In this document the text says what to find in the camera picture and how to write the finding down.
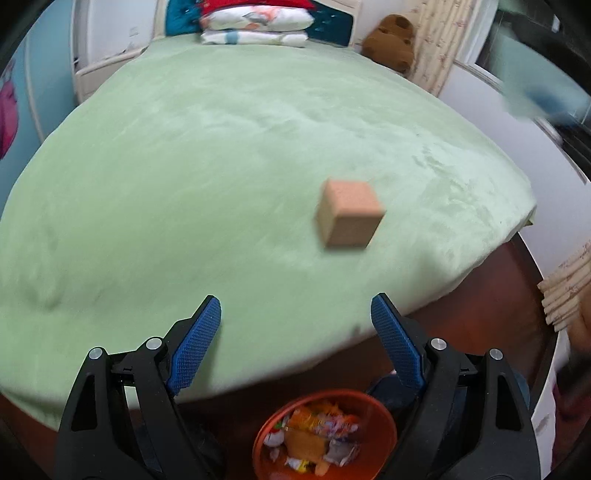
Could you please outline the wooden cube block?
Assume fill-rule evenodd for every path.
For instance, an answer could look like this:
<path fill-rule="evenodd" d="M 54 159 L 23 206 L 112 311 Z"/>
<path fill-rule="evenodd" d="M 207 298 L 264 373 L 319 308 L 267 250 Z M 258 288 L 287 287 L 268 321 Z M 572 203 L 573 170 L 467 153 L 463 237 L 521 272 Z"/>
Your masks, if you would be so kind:
<path fill-rule="evenodd" d="M 325 248 L 365 249 L 386 214 L 368 182 L 326 180 L 318 202 L 318 234 Z"/>

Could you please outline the orange snack pouch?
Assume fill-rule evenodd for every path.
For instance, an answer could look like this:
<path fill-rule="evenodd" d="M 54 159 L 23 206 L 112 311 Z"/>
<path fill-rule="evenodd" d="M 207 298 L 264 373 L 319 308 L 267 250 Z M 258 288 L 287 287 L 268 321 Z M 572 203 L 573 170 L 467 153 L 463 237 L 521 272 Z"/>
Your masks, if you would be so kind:
<path fill-rule="evenodd" d="M 325 422 L 341 414 L 338 406 L 328 402 L 295 408 L 284 427 L 287 456 L 317 465 L 324 463 L 332 435 L 331 427 L 325 427 Z"/>

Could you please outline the orange trash basin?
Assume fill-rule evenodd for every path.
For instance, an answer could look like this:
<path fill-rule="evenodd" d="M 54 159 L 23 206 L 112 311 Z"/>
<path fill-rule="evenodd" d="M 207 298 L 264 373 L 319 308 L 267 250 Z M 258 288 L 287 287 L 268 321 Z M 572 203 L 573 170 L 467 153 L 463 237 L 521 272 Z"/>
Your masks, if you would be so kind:
<path fill-rule="evenodd" d="M 259 479 L 375 479 L 397 443 L 386 407 L 356 390 L 317 392 L 283 406 L 252 449 Z"/>

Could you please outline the green bed blanket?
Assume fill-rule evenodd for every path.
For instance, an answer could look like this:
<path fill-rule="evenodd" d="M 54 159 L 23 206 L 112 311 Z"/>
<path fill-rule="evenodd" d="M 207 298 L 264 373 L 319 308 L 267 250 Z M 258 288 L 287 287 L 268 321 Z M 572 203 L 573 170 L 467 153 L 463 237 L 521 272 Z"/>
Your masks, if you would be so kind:
<path fill-rule="evenodd" d="M 386 210 L 325 248 L 326 180 Z M 207 295 L 184 401 L 308 369 L 448 294 L 534 215 L 527 176 L 445 103 L 353 50 L 154 42 L 54 130 L 1 216 L 1 391 L 59 425 L 87 352 L 138 347 Z"/>

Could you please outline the blue cartoon wardrobe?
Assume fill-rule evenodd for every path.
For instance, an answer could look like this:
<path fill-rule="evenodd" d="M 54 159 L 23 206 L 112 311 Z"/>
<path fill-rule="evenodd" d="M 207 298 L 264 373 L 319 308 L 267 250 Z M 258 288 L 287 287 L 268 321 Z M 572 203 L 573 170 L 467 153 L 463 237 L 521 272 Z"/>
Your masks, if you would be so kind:
<path fill-rule="evenodd" d="M 1 72 L 1 203 L 47 137 L 76 107 L 72 1 L 55 1 Z"/>

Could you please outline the white bedside table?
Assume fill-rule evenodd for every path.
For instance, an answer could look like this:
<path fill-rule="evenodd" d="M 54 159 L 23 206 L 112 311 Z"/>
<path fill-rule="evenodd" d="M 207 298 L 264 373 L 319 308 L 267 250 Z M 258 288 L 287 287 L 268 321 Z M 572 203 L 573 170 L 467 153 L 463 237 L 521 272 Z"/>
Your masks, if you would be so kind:
<path fill-rule="evenodd" d="M 146 47 L 120 53 L 90 64 L 75 72 L 74 86 L 77 102 L 82 104 L 90 98 L 116 71 L 140 56 Z"/>

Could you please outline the window with grille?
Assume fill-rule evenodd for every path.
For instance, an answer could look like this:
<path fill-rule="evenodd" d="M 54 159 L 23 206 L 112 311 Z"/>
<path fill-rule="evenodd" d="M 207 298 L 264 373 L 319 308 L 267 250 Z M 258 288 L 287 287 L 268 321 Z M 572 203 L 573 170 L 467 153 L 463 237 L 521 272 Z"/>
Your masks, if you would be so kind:
<path fill-rule="evenodd" d="M 568 105 L 548 124 L 558 145 L 581 173 L 590 176 L 590 3 L 588 1 L 497 1 L 488 66 L 502 85 L 545 87 Z"/>

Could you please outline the brown plush bear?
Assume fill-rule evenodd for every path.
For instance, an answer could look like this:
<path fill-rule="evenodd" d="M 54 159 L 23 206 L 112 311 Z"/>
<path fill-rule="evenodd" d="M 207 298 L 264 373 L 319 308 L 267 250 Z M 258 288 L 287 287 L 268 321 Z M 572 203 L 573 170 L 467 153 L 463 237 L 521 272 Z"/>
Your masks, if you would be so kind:
<path fill-rule="evenodd" d="M 363 40 L 361 53 L 377 64 L 406 76 L 414 63 L 414 26 L 406 17 L 391 14 Z"/>

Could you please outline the folded white quilt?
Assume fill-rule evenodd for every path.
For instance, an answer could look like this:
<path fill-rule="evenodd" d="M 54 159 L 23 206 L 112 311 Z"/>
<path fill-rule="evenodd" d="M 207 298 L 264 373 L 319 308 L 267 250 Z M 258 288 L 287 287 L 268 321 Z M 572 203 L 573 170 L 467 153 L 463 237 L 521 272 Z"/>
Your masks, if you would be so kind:
<path fill-rule="evenodd" d="M 206 30 L 200 35 L 207 45 L 273 45 L 303 48 L 308 41 L 304 31 L 259 32 L 249 30 Z"/>

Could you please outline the cream floral curtain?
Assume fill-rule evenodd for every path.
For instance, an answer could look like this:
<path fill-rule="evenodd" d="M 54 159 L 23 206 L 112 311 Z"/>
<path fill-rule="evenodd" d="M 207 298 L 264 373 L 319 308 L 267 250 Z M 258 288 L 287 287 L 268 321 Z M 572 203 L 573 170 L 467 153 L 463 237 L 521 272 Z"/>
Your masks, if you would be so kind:
<path fill-rule="evenodd" d="M 417 10 L 409 80 L 435 97 L 449 76 L 480 1 L 428 0 Z"/>

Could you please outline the white printed pillow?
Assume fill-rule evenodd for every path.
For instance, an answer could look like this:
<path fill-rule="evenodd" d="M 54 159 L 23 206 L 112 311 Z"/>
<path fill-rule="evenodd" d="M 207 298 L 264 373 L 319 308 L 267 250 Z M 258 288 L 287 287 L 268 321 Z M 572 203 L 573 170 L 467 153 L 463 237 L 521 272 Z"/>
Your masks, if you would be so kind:
<path fill-rule="evenodd" d="M 307 9 L 243 5 L 218 9 L 201 17 L 203 30 L 252 30 L 260 32 L 288 32 L 306 30 L 315 18 Z"/>

